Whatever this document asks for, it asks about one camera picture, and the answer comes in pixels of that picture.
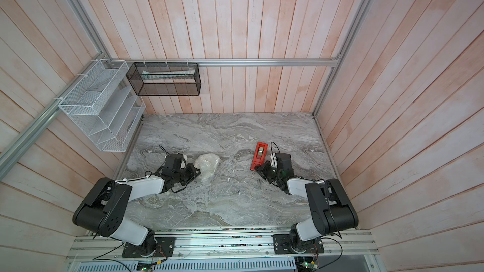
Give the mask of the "red tape dispenser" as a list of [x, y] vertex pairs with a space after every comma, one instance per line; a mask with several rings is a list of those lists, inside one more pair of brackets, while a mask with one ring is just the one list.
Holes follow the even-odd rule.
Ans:
[[255, 171], [257, 166], [263, 165], [267, 155], [267, 148], [268, 144], [264, 142], [257, 142], [255, 153], [253, 155], [252, 163], [250, 166], [251, 171]]

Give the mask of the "clear bubble wrap sheet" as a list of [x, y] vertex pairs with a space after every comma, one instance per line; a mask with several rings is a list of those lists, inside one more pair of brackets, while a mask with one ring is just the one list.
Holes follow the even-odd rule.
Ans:
[[213, 153], [199, 156], [194, 162], [195, 168], [200, 170], [200, 175], [197, 178], [201, 182], [210, 180], [217, 171], [220, 162], [220, 157]]

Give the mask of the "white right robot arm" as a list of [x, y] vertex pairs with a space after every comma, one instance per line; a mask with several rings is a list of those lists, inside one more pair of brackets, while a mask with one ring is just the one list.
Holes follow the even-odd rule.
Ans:
[[278, 152], [274, 158], [275, 166], [266, 159], [266, 153], [256, 151], [251, 170], [284, 193], [308, 201], [311, 217], [293, 225], [290, 231], [294, 245], [358, 227], [357, 212], [338, 179], [307, 180], [294, 174], [290, 154]]

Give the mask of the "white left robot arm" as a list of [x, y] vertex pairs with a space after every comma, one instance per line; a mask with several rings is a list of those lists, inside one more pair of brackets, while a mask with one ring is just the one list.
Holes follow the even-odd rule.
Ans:
[[152, 230], [125, 216], [128, 203], [172, 191], [177, 184], [185, 190], [200, 174], [200, 169], [188, 163], [186, 156], [168, 154], [161, 167], [141, 178], [101, 178], [74, 212], [73, 224], [133, 246], [153, 244]]

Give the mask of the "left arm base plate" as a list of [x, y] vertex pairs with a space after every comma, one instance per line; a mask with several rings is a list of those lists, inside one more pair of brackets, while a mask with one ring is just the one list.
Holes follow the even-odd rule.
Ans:
[[148, 237], [140, 246], [126, 243], [122, 258], [170, 258], [175, 247], [175, 237]]

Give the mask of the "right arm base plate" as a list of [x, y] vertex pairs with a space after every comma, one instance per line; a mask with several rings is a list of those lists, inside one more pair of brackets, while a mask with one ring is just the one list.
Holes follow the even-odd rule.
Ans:
[[276, 254], [322, 254], [323, 243], [318, 239], [302, 241], [293, 232], [290, 234], [275, 234], [272, 236], [274, 253]]

